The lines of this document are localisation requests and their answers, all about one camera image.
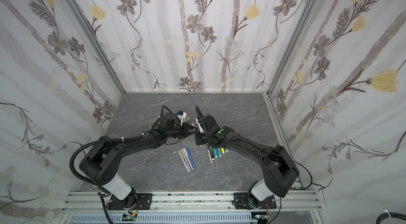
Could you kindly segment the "pink speckled pen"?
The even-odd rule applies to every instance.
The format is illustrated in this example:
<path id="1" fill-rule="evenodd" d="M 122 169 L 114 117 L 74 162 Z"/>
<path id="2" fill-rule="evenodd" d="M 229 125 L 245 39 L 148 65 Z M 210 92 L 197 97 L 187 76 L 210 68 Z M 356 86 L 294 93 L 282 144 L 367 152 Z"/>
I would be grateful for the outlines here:
<path id="1" fill-rule="evenodd" d="M 211 155 L 210 155 L 210 149 L 209 148 L 207 149 L 207 153 L 208 153 L 210 164 L 212 164 L 213 161 L 212 161 L 212 158 L 211 158 Z"/>

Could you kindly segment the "black white pen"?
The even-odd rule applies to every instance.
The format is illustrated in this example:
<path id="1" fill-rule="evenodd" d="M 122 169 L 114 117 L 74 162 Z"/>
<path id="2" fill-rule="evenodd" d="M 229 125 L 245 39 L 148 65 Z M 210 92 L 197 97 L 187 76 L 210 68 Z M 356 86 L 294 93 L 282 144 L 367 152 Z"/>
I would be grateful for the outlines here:
<path id="1" fill-rule="evenodd" d="M 211 160 L 214 160 L 215 156 L 214 156 L 213 148 L 210 145 L 209 145 L 209 151 L 210 151 Z"/>

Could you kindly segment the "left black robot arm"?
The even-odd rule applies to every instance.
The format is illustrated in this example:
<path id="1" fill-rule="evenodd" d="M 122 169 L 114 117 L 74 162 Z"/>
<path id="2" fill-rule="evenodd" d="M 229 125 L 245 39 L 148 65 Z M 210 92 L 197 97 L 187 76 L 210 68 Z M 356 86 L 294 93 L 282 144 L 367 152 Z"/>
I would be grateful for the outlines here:
<path id="1" fill-rule="evenodd" d="M 157 149 L 167 144 L 169 138 L 181 140 L 199 132 L 200 125 L 189 124 L 185 121 L 184 113 L 165 113 L 141 135 L 128 138 L 103 136 L 84 145 L 85 149 L 91 148 L 79 164 L 85 176 L 80 173 L 75 175 L 110 195 L 118 207 L 130 210 L 136 207 L 139 200 L 135 189 L 118 174 L 121 160 L 140 151 Z"/>

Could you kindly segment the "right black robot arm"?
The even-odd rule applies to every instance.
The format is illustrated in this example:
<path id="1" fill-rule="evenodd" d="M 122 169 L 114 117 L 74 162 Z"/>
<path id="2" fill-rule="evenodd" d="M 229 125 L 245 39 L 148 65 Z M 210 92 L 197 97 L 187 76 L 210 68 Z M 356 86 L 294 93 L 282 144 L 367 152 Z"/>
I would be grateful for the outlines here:
<path id="1" fill-rule="evenodd" d="M 248 190 L 247 207 L 260 208 L 267 198 L 275 195 L 284 198 L 288 194 L 300 172 L 283 146 L 256 143 L 228 126 L 220 127 L 211 115 L 204 115 L 198 106 L 195 108 L 200 129 L 197 144 L 235 151 L 260 165 L 263 179 Z"/>

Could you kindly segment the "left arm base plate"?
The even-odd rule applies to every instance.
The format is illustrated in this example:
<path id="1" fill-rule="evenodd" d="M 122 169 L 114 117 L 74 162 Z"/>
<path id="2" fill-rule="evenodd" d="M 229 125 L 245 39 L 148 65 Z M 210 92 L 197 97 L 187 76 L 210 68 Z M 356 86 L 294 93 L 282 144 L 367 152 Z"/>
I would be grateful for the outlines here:
<path id="1" fill-rule="evenodd" d="M 108 210 L 149 210 L 152 196 L 152 193 L 130 193 L 124 200 L 118 200 L 112 195 L 106 207 Z"/>

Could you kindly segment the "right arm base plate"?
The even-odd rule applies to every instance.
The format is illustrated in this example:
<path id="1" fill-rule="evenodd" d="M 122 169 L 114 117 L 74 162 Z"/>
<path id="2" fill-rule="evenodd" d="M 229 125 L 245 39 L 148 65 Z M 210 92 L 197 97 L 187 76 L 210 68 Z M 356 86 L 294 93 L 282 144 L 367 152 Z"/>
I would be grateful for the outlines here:
<path id="1" fill-rule="evenodd" d="M 263 201 L 258 200 L 248 192 L 236 192 L 233 194 L 232 205 L 235 209 L 255 210 L 255 209 L 277 209 L 277 202 L 272 195 Z"/>

